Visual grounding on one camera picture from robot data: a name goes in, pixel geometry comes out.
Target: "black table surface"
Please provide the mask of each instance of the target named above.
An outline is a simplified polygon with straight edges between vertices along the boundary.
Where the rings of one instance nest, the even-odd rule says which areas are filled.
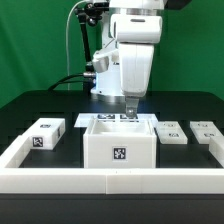
[[[30,91],[0,109],[0,154],[41,117],[65,118],[53,151],[31,150],[20,168],[82,168],[85,128],[79,113],[124,113],[124,104],[92,100],[82,91]],[[138,113],[178,121],[187,145],[157,141],[157,168],[222,168],[197,142],[190,121],[213,121],[224,134],[224,101],[206,92],[148,92]],[[0,194],[1,223],[218,223],[224,195],[19,195]]]

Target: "open white box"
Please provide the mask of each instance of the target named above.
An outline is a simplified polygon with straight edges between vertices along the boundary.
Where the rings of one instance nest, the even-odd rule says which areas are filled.
[[[149,120],[92,119],[84,134],[84,168],[155,168],[156,139]]]
[[[224,170],[18,169],[3,166],[0,168],[0,193],[224,194]]]

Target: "small white block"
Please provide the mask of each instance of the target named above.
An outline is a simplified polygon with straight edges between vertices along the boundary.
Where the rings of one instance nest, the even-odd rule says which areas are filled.
[[[187,144],[187,137],[176,121],[158,122],[156,130],[162,144]]]
[[[28,136],[32,149],[54,149],[65,133],[65,119],[40,118],[23,135]]]
[[[209,144],[210,137],[222,136],[211,121],[190,122],[190,127],[200,144]]]
[[[224,167],[224,136],[210,138],[209,152]]]

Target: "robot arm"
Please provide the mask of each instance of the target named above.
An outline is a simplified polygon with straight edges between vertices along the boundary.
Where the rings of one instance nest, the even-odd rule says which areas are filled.
[[[181,9],[190,1],[89,0],[84,11],[89,12],[90,23],[102,20],[104,46],[93,56],[97,80],[91,93],[107,98],[124,96],[126,115],[135,117],[139,98],[148,88],[154,44],[161,37],[162,18],[156,12],[165,8]]]
[[[154,46],[159,43],[162,18],[156,9],[164,9],[166,1],[117,1],[110,6],[122,8],[111,17],[110,33],[119,43],[121,91],[126,100],[126,115],[137,115],[139,98],[147,91]]]

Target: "white box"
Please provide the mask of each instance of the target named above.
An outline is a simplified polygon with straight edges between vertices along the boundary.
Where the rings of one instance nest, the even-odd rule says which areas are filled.
[[[40,118],[23,135],[28,136],[32,149],[54,149],[65,133],[65,119]]]
[[[190,127],[200,144],[209,144],[210,137],[222,136],[211,121],[190,122]]]
[[[150,121],[92,119],[84,134],[84,168],[154,168],[156,138]]]
[[[177,121],[158,122],[156,130],[162,144],[187,144],[187,137]]]

